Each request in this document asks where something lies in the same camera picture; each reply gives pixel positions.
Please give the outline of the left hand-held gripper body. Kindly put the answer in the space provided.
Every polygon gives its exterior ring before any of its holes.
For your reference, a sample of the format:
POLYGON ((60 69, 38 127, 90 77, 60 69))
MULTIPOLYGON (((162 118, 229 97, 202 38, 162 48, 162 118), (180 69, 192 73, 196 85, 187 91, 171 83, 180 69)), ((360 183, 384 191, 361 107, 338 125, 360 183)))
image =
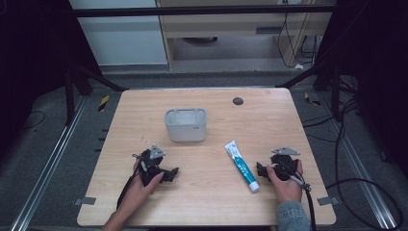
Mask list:
POLYGON ((162 181, 167 178, 167 171, 160 168, 160 163, 165 156, 165 152, 157 145, 153 144, 150 149, 146 149, 141 154, 135 154, 137 159, 135 175, 139 175, 144 186, 158 174, 162 174, 162 181))

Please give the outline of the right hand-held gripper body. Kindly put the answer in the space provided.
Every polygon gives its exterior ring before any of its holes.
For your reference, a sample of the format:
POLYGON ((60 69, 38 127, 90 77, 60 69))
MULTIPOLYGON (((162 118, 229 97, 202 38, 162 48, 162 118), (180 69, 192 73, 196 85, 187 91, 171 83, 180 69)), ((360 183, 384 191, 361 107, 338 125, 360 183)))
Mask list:
POLYGON ((299 156, 300 153, 289 147, 282 147, 278 149, 272 149, 271 162, 273 163, 273 169, 276 176, 281 181, 288 181, 295 177, 297 173, 298 159, 293 159, 293 156, 299 156))

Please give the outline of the white and teal toothpaste tube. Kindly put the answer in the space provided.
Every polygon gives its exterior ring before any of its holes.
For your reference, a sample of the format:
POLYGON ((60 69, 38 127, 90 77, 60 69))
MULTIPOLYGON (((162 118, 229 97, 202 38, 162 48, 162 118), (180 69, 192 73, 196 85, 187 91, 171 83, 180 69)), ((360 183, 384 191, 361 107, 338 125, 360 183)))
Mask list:
POLYGON ((258 182, 256 181, 254 175, 252 174, 250 168, 246 164, 244 158, 242 157, 242 154, 236 144, 235 141, 230 141, 224 146, 226 152, 229 154, 231 159, 233 160, 235 166, 237 167, 238 171, 242 175, 242 178, 248 185, 249 189, 253 193, 256 193, 259 189, 260 186, 258 182))

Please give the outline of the grey plastic container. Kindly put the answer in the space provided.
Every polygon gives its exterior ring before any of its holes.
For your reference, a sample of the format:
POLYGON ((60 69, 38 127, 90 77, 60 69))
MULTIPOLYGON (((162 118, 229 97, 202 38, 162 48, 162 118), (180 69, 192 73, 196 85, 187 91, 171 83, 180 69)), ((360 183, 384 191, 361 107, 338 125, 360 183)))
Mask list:
POLYGON ((164 123, 172 141, 204 141, 207 138, 207 112, 204 109, 170 109, 164 123))

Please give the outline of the person's right hand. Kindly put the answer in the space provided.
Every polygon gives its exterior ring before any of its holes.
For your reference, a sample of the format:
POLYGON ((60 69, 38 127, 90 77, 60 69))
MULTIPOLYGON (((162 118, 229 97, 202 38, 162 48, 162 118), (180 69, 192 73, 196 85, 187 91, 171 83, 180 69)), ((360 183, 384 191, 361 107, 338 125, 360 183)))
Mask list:
POLYGON ((301 186, 295 183, 294 180, 280 180, 272 165, 267 165, 268 178, 274 188, 277 201, 282 204, 288 201, 300 202, 302 199, 301 186))

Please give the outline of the person's left hand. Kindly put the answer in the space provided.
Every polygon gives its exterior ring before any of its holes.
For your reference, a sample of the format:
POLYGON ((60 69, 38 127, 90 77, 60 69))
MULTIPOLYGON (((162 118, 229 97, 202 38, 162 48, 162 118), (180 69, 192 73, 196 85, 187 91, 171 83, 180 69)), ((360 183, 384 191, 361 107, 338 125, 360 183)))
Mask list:
POLYGON ((152 178, 147 186, 144 186, 141 176, 136 173, 132 180, 125 196, 123 197, 121 206, 131 214, 135 213, 145 202, 147 197, 154 192, 163 178, 163 174, 159 173, 152 178))

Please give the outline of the yellow and black striped tape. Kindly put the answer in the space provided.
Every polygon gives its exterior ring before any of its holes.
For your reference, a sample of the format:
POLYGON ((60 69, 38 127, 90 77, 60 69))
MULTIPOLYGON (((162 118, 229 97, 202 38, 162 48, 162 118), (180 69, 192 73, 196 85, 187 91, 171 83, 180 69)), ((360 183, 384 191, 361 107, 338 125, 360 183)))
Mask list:
POLYGON ((103 112, 108 101, 109 101, 110 96, 109 95, 104 95, 101 99, 100 105, 98 107, 98 112, 103 112))
POLYGON ((304 98, 307 102, 309 102, 312 105, 315 105, 315 106, 321 105, 319 96, 315 92, 305 92, 304 98))

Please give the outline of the black metal stand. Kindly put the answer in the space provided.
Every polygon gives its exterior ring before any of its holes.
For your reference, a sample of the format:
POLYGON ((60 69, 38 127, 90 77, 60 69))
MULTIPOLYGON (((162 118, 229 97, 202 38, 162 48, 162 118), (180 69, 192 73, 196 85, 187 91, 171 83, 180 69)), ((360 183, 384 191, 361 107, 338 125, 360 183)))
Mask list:
POLYGON ((65 105, 66 105, 66 125, 69 125, 75 116, 74 89, 77 89, 81 95, 91 95, 92 87, 88 78, 115 91, 125 91, 127 88, 121 87, 102 74, 98 74, 84 66, 76 63, 70 64, 64 74, 65 105))
POLYGON ((340 121, 340 66, 331 58, 316 61, 309 69, 303 71, 296 77, 283 84, 277 85, 277 88, 289 89, 295 84, 315 76, 313 88, 317 91, 331 88, 331 113, 340 121))

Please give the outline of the white cabinet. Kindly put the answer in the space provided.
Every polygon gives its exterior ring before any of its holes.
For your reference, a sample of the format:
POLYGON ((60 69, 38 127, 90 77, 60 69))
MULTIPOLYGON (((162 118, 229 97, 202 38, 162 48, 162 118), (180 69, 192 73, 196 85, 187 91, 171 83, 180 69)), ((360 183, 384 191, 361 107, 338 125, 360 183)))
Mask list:
MULTIPOLYGON (((155 0, 69 0, 74 10, 156 8, 155 0)), ((100 66, 167 64, 158 16, 81 17, 100 66)))

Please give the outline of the wooden desk with shelf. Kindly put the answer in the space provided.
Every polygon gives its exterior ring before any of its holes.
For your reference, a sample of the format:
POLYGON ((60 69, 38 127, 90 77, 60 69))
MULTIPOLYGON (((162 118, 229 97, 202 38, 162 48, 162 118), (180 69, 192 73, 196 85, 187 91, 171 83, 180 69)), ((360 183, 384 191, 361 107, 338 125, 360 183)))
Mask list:
MULTIPOLYGON (((325 5, 336 0, 155 0, 159 7, 325 5)), ((330 13, 246 13, 163 15, 164 37, 210 38, 224 36, 273 36, 286 65, 298 62, 297 53, 307 37, 322 36, 330 13)))

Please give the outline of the grey table bracket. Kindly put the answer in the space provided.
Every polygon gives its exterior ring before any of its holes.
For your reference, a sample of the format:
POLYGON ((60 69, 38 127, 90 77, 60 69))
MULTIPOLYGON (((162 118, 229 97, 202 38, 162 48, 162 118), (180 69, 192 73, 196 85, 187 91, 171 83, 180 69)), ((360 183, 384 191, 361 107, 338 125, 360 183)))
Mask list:
POLYGON ((323 205, 336 205, 339 203, 339 200, 337 197, 330 197, 330 196, 326 196, 326 197, 321 197, 317 199, 317 202, 320 206, 323 205))
POLYGON ((82 197, 82 198, 76 198, 73 202, 74 205, 76 206, 81 206, 81 205, 94 205, 96 201, 95 197, 82 197))

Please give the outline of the aluminium floor rail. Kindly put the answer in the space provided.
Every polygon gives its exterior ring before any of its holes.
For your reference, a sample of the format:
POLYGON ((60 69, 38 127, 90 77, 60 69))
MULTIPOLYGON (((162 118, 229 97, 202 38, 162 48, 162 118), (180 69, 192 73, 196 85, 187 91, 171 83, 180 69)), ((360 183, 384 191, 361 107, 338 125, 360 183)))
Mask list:
POLYGON ((42 172, 29 194, 24 206, 18 213, 17 217, 11 225, 10 231, 26 231, 33 215, 35 214, 38 205, 40 204, 43 195, 52 179, 55 170, 64 155, 65 149, 74 133, 74 130, 83 114, 84 108, 88 101, 87 96, 80 96, 78 104, 74 108, 74 116, 64 127, 58 141, 56 142, 50 157, 48 158, 42 172))
POLYGON ((397 227, 398 222, 386 204, 386 200, 382 196, 382 192, 377 186, 374 185, 372 177, 358 157, 358 154, 345 131, 344 119, 337 120, 336 118, 333 118, 331 124, 339 133, 338 145, 346 156, 354 175, 359 178, 358 183, 360 184, 363 194, 370 205, 371 210, 373 211, 379 227, 383 230, 391 231, 392 228, 397 227))

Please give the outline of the black horizontal frame bar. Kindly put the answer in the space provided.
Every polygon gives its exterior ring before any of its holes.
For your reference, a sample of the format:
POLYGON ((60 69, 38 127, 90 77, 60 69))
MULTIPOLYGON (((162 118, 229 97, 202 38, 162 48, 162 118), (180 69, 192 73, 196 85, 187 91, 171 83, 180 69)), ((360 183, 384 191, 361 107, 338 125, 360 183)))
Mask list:
POLYGON ((130 9, 72 10, 77 17, 201 15, 240 13, 332 13, 336 5, 258 5, 258 6, 198 6, 130 9))

